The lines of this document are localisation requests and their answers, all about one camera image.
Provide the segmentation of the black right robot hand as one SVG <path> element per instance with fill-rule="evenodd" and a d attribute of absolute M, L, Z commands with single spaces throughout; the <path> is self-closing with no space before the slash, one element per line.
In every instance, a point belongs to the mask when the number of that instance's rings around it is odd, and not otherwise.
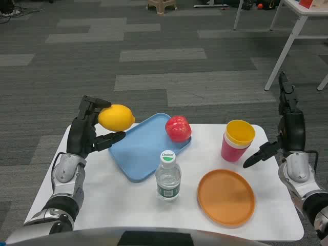
<path fill-rule="evenodd" d="M 259 151 L 250 156 L 243 164 L 249 168 L 256 163 L 266 161 L 281 149 L 283 152 L 303 152 L 305 149 L 305 119 L 303 111 L 298 108 L 298 98 L 295 86 L 289 83 L 285 72 L 279 74 L 279 115 L 278 136 L 275 142 L 266 142 Z"/>

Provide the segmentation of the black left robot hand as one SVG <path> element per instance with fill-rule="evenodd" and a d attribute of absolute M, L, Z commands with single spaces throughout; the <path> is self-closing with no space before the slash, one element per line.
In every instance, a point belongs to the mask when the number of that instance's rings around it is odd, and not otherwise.
<path fill-rule="evenodd" d="M 124 139 L 124 131 L 113 130 L 106 135 L 96 135 L 95 125 L 102 109 L 111 107 L 109 101 L 83 96 L 79 105 L 79 113 L 73 119 L 67 140 L 67 153 L 86 158 L 90 153 L 102 151 Z"/>

